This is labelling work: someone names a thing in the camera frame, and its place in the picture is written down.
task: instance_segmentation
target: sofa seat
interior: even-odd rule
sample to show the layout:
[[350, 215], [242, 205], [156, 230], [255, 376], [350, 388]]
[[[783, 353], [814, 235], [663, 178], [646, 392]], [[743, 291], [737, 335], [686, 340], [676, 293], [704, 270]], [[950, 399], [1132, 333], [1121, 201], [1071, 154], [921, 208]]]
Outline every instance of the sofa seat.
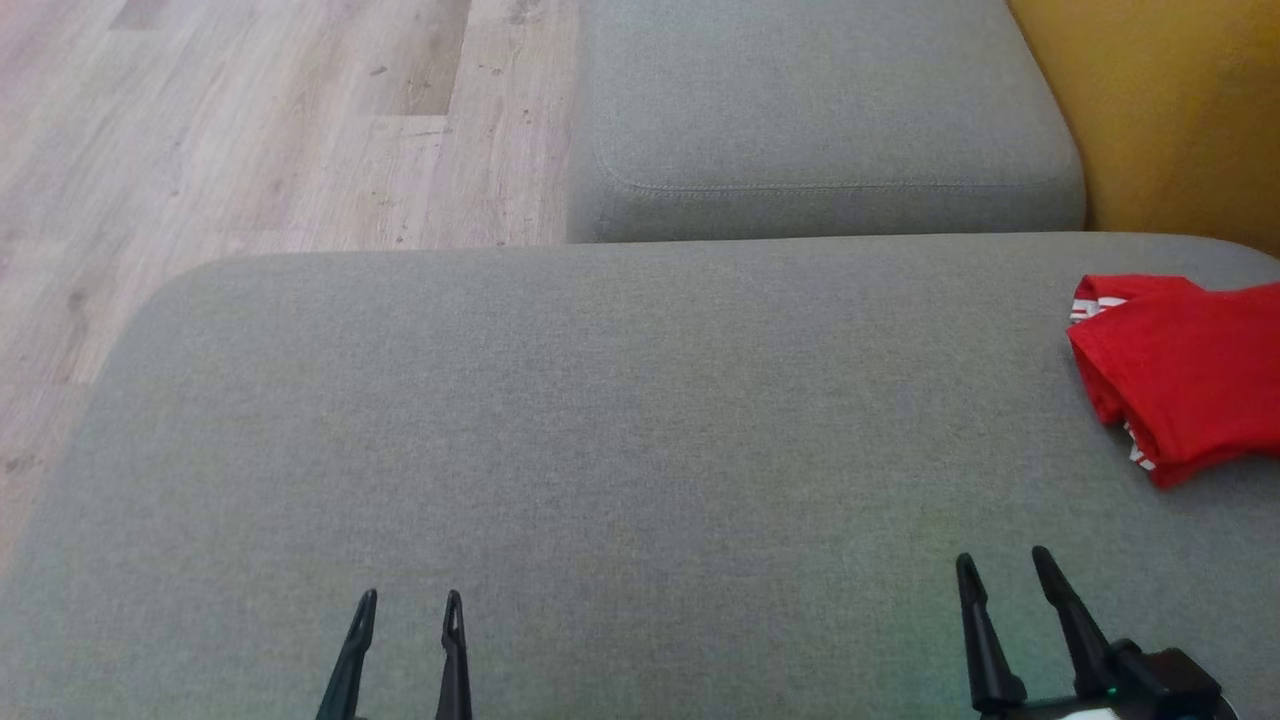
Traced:
[[608, 0], [582, 28], [575, 240], [1083, 227], [1004, 0]]
[[972, 552], [1033, 696], [1102, 629], [1280, 716], [1280, 464], [1156, 491], [1064, 334], [1084, 273], [1280, 281], [1194, 237], [916, 236], [278, 256], [152, 299], [0, 579], [22, 717], [969, 717]]

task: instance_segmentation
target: gray fabric upholstery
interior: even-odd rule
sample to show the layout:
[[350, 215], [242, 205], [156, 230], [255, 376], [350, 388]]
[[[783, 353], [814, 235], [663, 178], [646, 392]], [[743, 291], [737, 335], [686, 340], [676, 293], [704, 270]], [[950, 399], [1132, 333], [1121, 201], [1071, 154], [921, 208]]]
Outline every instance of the gray fabric upholstery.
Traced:
[[1160, 493], [1064, 336], [1085, 272], [1280, 279], [1228, 243], [886, 237], [283, 256], [160, 292], [0, 596], [0, 698], [306, 717], [381, 591], [362, 714], [970, 717], [954, 559], [1034, 694], [1029, 548], [1105, 630], [1280, 714], [1280, 468]]
[[577, 241], [1079, 229], [1004, 0], [585, 4]]

